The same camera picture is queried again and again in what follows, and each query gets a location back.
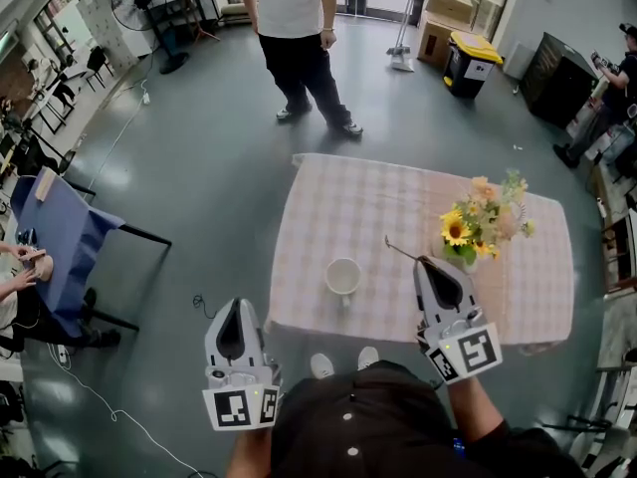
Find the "black pedestal fan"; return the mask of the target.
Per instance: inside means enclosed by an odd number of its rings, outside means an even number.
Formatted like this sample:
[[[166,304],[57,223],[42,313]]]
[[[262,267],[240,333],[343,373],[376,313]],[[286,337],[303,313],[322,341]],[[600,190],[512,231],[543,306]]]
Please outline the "black pedestal fan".
[[[116,21],[125,28],[143,32],[151,30],[166,60],[159,67],[161,75],[180,69],[188,60],[187,53],[174,53],[166,44],[158,28],[158,12],[165,9],[167,0],[111,0],[111,11]]]

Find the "table with blue cloth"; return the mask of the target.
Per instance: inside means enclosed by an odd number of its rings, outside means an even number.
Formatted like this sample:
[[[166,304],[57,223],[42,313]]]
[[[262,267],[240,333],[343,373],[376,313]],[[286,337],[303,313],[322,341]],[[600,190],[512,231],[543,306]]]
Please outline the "table with blue cloth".
[[[67,334],[77,337],[87,280],[106,235],[112,230],[122,230],[165,245],[171,242],[91,207],[59,175],[46,200],[38,201],[35,192],[41,171],[36,176],[18,178],[10,206],[17,221],[16,232],[34,230],[37,245],[54,261],[52,278],[36,284],[38,294]]]

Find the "cardboard box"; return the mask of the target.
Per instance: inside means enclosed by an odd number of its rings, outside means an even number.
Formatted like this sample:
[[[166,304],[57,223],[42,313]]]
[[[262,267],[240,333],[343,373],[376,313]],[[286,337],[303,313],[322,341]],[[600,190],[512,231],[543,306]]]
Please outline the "cardboard box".
[[[453,28],[425,18],[417,59],[443,70],[449,57],[449,39]]]
[[[448,27],[471,31],[474,21],[472,0],[425,0],[425,18]]]

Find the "person's right forearm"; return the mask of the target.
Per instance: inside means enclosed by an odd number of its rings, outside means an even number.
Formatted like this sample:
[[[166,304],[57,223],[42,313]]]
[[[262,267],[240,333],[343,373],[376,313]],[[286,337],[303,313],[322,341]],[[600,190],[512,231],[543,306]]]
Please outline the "person's right forearm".
[[[449,384],[447,389],[458,429],[466,442],[486,437],[504,422],[476,376]]]

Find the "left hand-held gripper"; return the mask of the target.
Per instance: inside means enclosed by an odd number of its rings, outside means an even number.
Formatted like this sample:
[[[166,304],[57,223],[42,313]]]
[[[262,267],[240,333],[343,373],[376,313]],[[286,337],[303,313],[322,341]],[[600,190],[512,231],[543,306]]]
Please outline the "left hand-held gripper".
[[[232,299],[216,313],[205,336],[205,350],[211,365],[249,365],[206,367],[208,388],[202,394],[213,429],[273,427],[279,414],[280,368],[263,365],[262,329],[247,299]]]

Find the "wooden coat stand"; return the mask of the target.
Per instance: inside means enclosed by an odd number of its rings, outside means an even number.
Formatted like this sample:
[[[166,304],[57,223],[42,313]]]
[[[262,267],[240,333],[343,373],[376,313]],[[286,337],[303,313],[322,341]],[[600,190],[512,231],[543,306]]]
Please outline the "wooden coat stand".
[[[188,25],[188,29],[191,33],[194,43],[197,43],[199,40],[204,38],[210,38],[217,42],[220,42],[221,39],[211,32],[205,30],[200,20],[197,18],[197,6],[195,5],[194,0],[184,0],[185,11],[184,11],[184,19],[186,24]]]

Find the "white cup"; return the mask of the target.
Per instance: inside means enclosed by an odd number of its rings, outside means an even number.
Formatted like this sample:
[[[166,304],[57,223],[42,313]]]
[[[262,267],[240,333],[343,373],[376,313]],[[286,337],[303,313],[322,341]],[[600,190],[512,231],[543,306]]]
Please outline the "white cup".
[[[326,267],[324,278],[329,290],[339,296],[342,305],[348,309],[351,297],[360,284],[359,265],[351,258],[334,259]]]

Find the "black bin with yellow lid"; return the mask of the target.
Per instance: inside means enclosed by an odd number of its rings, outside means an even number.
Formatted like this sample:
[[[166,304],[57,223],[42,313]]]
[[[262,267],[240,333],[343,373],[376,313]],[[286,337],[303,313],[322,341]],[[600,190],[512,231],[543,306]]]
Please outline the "black bin with yellow lid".
[[[474,99],[494,66],[501,66],[504,60],[481,35],[454,31],[448,45],[443,82],[455,97]]]

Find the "person's left white shoe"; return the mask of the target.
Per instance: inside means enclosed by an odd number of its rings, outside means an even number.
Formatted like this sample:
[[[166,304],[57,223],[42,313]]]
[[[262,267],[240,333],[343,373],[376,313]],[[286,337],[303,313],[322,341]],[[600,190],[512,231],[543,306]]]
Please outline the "person's left white shoe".
[[[325,379],[335,374],[331,360],[323,353],[314,354],[311,357],[310,366],[315,379]]]

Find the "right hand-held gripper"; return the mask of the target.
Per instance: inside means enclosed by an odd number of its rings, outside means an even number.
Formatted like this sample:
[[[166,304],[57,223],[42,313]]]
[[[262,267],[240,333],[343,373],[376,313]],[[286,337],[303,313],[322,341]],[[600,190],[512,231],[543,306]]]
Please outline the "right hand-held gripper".
[[[487,322],[482,309],[474,309],[477,301],[469,276],[448,262],[425,256],[414,263],[413,276],[426,327],[421,326],[416,339],[444,383],[473,377],[503,362],[496,324]]]

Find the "black cabinet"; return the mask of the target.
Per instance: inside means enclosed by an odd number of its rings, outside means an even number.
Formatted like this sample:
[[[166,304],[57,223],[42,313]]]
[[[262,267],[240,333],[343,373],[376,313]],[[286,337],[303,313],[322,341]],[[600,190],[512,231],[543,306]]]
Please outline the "black cabinet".
[[[534,116],[565,129],[597,82],[578,52],[544,32],[519,87]]]

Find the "white broom and dustpan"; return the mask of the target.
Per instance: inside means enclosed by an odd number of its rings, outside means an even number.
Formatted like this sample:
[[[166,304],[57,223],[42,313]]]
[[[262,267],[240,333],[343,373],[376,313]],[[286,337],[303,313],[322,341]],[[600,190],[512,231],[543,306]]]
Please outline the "white broom and dustpan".
[[[406,0],[403,11],[400,29],[395,45],[389,48],[386,54],[390,57],[390,68],[396,71],[413,73],[413,62],[410,58],[411,48],[404,44],[404,37],[407,30],[408,19],[413,8],[413,0]]]

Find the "artificial flower bouquet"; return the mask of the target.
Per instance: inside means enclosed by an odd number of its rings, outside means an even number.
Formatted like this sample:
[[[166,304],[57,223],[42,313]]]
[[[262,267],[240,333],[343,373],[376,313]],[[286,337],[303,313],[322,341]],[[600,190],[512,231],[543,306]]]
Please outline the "artificial flower bouquet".
[[[440,217],[445,258],[469,270],[481,259],[498,258],[514,237],[531,238],[535,225],[527,218],[527,191],[527,181],[514,169],[499,186],[486,176],[473,178],[471,189]]]

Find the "small flower stem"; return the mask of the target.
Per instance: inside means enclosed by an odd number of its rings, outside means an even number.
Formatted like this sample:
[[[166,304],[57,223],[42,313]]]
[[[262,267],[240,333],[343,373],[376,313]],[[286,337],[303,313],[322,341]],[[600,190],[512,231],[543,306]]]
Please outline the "small flower stem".
[[[387,248],[389,248],[389,249],[391,249],[391,250],[394,250],[394,251],[398,252],[399,254],[401,254],[401,255],[403,255],[403,256],[405,256],[405,257],[409,258],[410,260],[412,260],[412,261],[414,261],[414,262],[416,262],[416,263],[421,261],[421,257],[419,257],[419,256],[415,256],[415,255],[412,255],[412,254],[410,254],[410,253],[407,253],[406,251],[404,251],[404,250],[402,250],[401,248],[399,248],[399,247],[395,246],[394,244],[392,244],[392,243],[389,241],[389,238],[388,238],[388,236],[387,236],[387,235],[385,235],[385,237],[384,237],[384,242],[385,242],[385,245],[387,246]]]

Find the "table with checkered cloth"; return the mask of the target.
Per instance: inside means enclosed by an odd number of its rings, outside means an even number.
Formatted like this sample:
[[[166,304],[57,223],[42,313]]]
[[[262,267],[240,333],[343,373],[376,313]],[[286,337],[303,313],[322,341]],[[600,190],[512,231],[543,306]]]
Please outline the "table with checkered cloth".
[[[276,245],[268,327],[411,343],[421,318],[412,255],[431,253],[440,217],[471,189],[447,173],[323,154],[299,154]],[[529,194],[531,238],[515,237],[496,259],[479,260],[478,303],[504,345],[553,345],[571,332],[574,272],[562,206]],[[325,283],[337,258],[361,280],[346,309]]]

